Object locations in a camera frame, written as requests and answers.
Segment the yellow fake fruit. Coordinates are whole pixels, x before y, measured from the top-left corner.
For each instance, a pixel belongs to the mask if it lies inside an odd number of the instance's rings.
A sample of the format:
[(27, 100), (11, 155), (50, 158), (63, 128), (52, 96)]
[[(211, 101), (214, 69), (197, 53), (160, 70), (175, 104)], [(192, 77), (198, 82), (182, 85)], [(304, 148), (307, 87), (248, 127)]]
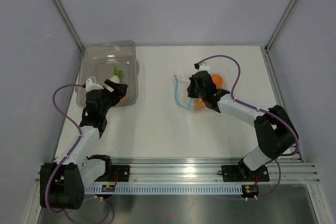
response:
[(120, 102), (124, 102), (124, 101), (126, 101), (128, 98), (127, 97), (123, 97), (121, 100), (120, 100)]

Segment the white fake radish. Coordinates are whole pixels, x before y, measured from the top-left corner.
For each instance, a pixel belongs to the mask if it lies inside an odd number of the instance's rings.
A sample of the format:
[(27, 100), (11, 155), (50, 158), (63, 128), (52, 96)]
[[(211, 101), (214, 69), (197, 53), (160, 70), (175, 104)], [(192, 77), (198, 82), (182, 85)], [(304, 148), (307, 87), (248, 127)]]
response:
[(122, 77), (122, 71), (117, 67), (114, 66), (113, 67), (113, 75), (112, 77), (110, 77), (110, 81), (114, 82), (114, 83), (120, 83), (121, 77)]

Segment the zip top bag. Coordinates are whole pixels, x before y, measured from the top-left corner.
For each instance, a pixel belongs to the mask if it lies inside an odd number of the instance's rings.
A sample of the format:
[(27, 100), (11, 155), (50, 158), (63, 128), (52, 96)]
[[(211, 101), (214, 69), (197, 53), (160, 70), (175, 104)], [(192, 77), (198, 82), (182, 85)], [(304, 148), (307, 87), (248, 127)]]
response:
[(205, 108), (219, 112), (218, 102), (230, 94), (216, 84), (213, 75), (206, 70), (198, 71), (188, 79), (174, 75), (174, 99), (178, 106), (187, 111), (201, 111)]

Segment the clear plastic container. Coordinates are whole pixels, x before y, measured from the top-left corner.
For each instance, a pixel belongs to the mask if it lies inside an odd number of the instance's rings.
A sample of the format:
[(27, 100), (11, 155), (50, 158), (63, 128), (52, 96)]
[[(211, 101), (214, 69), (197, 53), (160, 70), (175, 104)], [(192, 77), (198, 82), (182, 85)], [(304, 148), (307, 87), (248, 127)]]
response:
[(95, 77), (97, 83), (105, 86), (106, 79), (112, 77), (113, 67), (122, 71), (120, 83), (128, 85), (127, 100), (118, 106), (132, 105), (139, 94), (139, 62), (136, 57), (136, 44), (131, 40), (88, 45), (84, 48), (79, 71), (78, 83), (84, 84), (89, 77)]

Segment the golden fake pastry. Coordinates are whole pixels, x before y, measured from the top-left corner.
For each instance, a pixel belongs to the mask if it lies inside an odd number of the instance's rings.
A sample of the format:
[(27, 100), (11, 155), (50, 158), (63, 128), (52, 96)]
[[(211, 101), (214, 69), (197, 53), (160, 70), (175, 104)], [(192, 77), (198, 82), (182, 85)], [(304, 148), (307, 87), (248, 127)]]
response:
[(200, 98), (193, 99), (192, 109), (194, 111), (200, 111), (204, 108), (206, 108), (206, 105), (205, 105), (205, 103), (203, 102), (202, 99), (200, 99)]

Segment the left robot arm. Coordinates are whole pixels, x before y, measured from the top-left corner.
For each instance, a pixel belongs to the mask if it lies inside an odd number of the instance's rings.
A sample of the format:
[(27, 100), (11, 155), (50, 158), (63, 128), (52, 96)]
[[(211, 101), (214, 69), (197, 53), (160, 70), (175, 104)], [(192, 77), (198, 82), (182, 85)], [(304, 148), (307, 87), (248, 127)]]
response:
[(128, 165), (113, 165), (108, 155), (88, 155), (107, 127), (108, 111), (126, 96), (127, 84), (107, 79), (101, 86), (88, 78), (82, 88), (86, 105), (75, 124), (77, 136), (63, 154), (40, 168), (40, 205), (54, 213), (79, 209), (86, 188), (95, 182), (112, 183), (113, 192), (118, 182), (129, 180)]

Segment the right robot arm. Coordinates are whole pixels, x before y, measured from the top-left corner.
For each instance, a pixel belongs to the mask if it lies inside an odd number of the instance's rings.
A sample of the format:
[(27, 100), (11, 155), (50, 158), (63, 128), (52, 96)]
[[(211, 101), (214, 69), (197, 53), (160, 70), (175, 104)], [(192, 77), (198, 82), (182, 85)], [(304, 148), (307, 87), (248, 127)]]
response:
[(298, 144), (298, 134), (283, 107), (263, 109), (243, 102), (231, 92), (217, 88), (207, 71), (198, 71), (190, 77), (187, 94), (201, 99), (208, 109), (231, 115), (254, 128), (257, 147), (237, 165), (239, 176), (244, 180), (252, 179), (259, 168)]

